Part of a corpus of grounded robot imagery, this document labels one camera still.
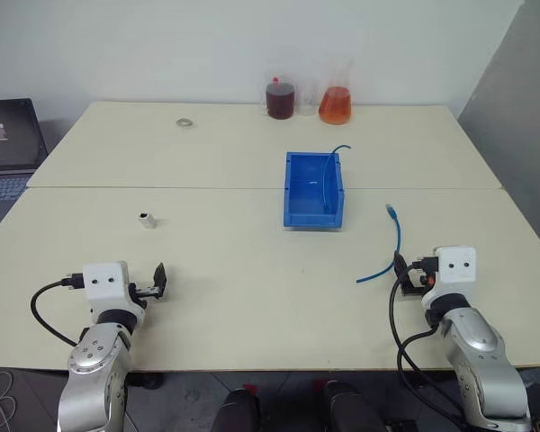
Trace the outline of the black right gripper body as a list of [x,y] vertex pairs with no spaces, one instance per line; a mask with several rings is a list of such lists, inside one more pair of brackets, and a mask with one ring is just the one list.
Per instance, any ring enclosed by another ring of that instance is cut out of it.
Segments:
[[418,271],[413,276],[406,270],[399,271],[400,291],[403,296],[424,296],[434,287],[434,274]]

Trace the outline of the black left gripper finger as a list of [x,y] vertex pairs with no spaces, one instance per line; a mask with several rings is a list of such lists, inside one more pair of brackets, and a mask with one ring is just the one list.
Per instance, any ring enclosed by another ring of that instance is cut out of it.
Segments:
[[164,295],[164,291],[167,286],[167,274],[166,269],[164,267],[163,263],[160,263],[154,273],[154,288],[155,288],[155,294],[154,297],[156,299],[160,299]]

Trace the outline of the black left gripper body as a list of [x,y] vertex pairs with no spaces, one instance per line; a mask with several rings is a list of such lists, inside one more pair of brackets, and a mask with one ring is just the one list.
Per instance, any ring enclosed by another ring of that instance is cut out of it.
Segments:
[[129,283],[129,295],[133,301],[142,301],[145,298],[160,299],[163,297],[163,287],[155,285],[147,288],[138,288],[135,283]]

